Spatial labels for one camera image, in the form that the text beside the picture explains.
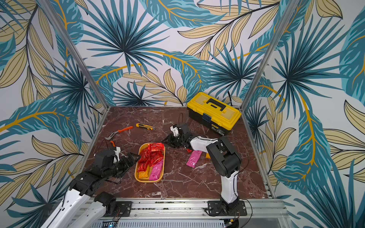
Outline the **yellow plastic storage box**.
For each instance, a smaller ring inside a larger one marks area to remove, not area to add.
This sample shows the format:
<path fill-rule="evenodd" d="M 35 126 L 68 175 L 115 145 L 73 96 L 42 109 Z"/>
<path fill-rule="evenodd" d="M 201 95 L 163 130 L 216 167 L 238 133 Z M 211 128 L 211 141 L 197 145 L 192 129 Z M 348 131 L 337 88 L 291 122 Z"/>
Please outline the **yellow plastic storage box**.
<path fill-rule="evenodd" d="M 161 142 L 145 143 L 139 148 L 141 156 L 137 162 L 135 179 L 138 182 L 153 183 L 163 178 L 165 146 Z"/>

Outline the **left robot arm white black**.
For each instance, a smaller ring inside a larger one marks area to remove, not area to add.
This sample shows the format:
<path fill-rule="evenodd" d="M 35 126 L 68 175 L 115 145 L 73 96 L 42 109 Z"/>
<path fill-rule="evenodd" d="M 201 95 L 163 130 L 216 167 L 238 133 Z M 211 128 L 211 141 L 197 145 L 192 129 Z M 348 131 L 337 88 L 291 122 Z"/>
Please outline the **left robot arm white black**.
<path fill-rule="evenodd" d="M 123 155 L 119 147 L 98 152 L 93 163 L 70 183 L 62 201 L 42 227 L 88 228 L 104 215 L 117 215 L 121 209 L 127 212 L 131 202 L 117 206 L 115 196 L 102 192 L 95 196 L 89 208 L 72 222 L 74 216 L 106 181 L 110 178 L 122 178 L 140 158 L 140 155 L 134 153 Z"/>

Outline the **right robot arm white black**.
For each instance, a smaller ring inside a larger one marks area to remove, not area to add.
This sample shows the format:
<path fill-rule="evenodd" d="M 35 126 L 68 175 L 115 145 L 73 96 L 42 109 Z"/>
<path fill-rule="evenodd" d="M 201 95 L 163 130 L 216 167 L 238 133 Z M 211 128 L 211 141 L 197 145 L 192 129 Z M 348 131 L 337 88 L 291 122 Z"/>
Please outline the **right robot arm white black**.
<path fill-rule="evenodd" d="M 237 177 L 241 166 L 241 157 L 227 137 L 204 138 L 193 135 L 186 124 L 170 127 L 171 133 L 162 140 L 172 148 L 185 148 L 209 154 L 211 161 L 221 176 L 221 209 L 228 213 L 239 205 Z"/>

